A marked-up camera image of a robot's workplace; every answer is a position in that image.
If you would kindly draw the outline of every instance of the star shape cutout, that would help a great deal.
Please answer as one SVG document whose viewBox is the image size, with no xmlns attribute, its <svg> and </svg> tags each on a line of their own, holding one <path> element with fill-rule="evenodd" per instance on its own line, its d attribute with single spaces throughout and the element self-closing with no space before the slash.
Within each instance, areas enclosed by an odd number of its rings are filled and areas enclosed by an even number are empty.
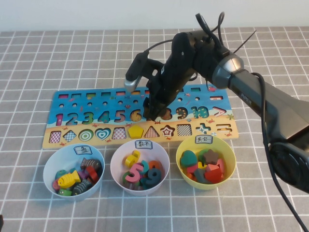
<svg viewBox="0 0 309 232">
<path fill-rule="evenodd" d="M 164 128 L 161 129 L 163 136 L 173 136 L 175 128 L 170 127 L 169 125 L 166 125 Z"/>
</svg>

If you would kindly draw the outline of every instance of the yellow bowl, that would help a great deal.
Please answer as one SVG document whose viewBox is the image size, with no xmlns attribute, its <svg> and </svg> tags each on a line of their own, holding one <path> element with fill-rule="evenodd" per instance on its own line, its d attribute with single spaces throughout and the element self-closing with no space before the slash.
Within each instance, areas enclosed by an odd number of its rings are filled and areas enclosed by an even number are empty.
<svg viewBox="0 0 309 232">
<path fill-rule="evenodd" d="M 180 167 L 180 158 L 183 155 L 183 152 L 186 150 L 193 151 L 195 155 L 199 153 L 199 151 L 203 149 L 211 149 L 214 152 L 218 152 L 219 158 L 222 158 L 225 163 L 225 173 L 224 173 L 224 179 L 220 183 L 217 184 L 201 184 L 199 182 L 196 182 L 194 180 L 191 180 L 189 177 L 183 173 L 181 167 Z M 235 171 L 236 168 L 236 157 L 231 149 L 231 147 L 222 139 L 219 139 L 217 137 L 213 137 L 211 135 L 197 135 L 197 136 L 191 136 L 187 139 L 185 139 L 178 147 L 176 152 L 176 162 L 177 166 L 179 168 L 179 171 L 181 172 L 184 180 L 191 186 L 197 188 L 197 189 L 203 189 L 203 190 L 209 190 L 218 187 L 219 185 L 223 184 L 225 181 L 227 181 L 232 174 Z"/>
</svg>

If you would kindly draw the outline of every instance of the yellow pentagon piece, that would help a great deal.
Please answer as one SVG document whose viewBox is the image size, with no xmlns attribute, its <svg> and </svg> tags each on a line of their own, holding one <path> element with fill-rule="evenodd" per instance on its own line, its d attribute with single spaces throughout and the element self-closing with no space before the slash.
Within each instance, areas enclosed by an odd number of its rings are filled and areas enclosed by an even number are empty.
<svg viewBox="0 0 309 232">
<path fill-rule="evenodd" d="M 140 139 L 143 135 L 144 129 L 138 125 L 130 127 L 128 130 L 131 139 Z"/>
</svg>

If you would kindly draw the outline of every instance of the checkered square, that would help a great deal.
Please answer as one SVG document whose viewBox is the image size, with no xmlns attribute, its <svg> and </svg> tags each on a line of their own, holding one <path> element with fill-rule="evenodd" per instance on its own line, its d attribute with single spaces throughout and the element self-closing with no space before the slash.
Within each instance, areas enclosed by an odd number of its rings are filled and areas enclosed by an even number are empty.
<svg viewBox="0 0 309 232">
<path fill-rule="evenodd" d="M 156 132 L 156 130 L 154 129 L 154 127 L 150 127 L 148 129 L 148 131 L 146 132 L 145 134 L 145 138 L 156 138 L 156 137 L 159 137 L 160 135 L 158 134 L 158 132 Z"/>
<path fill-rule="evenodd" d="M 50 133 L 49 143 L 56 144 L 59 143 L 61 136 L 61 131 L 53 131 Z"/>
<path fill-rule="evenodd" d="M 177 135 L 178 136 L 192 135 L 191 125 L 190 124 L 177 125 Z"/>
<path fill-rule="evenodd" d="M 115 128 L 112 139 L 126 139 L 126 129 L 124 127 Z"/>
<path fill-rule="evenodd" d="M 75 137 L 76 137 L 76 134 L 71 130 L 63 136 L 63 138 L 67 142 L 71 142 Z"/>
</svg>

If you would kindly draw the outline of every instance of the yellow number piece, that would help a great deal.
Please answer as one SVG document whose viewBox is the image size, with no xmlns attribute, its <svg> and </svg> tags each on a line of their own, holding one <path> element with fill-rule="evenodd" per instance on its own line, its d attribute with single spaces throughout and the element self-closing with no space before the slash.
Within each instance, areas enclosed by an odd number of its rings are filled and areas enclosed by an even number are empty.
<svg viewBox="0 0 309 232">
<path fill-rule="evenodd" d="M 140 158 L 140 152 L 137 150 L 134 150 L 132 152 L 132 155 L 129 155 L 125 161 L 125 165 L 128 168 L 131 168 L 133 166 L 133 164 L 137 163 L 139 161 Z"/>
</svg>

